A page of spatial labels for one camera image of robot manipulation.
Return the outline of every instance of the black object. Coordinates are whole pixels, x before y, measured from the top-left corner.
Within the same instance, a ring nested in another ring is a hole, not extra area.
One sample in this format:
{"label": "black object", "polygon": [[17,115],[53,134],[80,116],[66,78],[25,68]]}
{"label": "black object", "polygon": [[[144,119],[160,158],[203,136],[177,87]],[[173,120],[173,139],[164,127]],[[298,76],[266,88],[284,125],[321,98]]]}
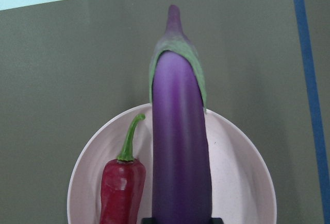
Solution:
{"label": "black object", "polygon": [[[154,218],[143,218],[141,224],[156,224]],[[221,218],[211,218],[209,224],[224,224]]]}

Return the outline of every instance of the eggplant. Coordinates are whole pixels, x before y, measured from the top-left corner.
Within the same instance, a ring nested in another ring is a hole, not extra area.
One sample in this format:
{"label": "eggplant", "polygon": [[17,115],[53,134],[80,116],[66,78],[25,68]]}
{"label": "eggplant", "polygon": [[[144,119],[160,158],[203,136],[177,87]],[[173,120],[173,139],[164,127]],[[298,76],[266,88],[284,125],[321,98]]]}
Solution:
{"label": "eggplant", "polygon": [[150,65],[153,116],[152,217],[157,224],[207,224],[212,186],[197,51],[171,5]]}

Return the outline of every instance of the pepper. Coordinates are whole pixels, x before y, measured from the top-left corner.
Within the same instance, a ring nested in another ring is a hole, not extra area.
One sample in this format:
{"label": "pepper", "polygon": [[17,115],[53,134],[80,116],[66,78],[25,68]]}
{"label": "pepper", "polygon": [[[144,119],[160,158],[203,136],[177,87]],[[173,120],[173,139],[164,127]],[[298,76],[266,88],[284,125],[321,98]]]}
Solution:
{"label": "pepper", "polygon": [[101,181],[100,224],[136,224],[145,181],[145,167],[133,157],[133,136],[138,114],[132,121],[118,157],[109,161]]}
{"label": "pepper", "polygon": [[205,97],[197,52],[183,34],[179,8],[172,5],[150,68],[152,217],[157,224],[207,224],[211,219]]}

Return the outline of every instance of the red chili pepper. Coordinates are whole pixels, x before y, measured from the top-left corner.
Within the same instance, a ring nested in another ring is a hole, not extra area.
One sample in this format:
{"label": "red chili pepper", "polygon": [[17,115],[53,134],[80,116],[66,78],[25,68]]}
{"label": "red chili pepper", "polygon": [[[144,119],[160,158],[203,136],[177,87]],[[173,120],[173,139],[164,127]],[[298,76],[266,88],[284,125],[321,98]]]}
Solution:
{"label": "red chili pepper", "polygon": [[137,123],[145,119],[137,115],[126,135],[121,153],[109,161],[101,182],[100,224],[136,224],[140,207],[145,167],[133,157],[133,136]]}

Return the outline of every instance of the gray table surface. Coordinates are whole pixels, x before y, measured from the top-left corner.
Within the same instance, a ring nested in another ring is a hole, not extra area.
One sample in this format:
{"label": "gray table surface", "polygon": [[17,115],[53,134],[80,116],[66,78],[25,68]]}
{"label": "gray table surface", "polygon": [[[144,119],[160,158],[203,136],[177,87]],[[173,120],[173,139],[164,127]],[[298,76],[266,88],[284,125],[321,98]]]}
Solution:
{"label": "gray table surface", "polygon": [[[305,0],[329,155],[330,0]],[[0,11],[0,222],[67,223],[74,164],[117,114],[149,101],[148,67],[176,4],[207,108],[271,173],[278,223],[322,223],[293,0],[66,0]]]}

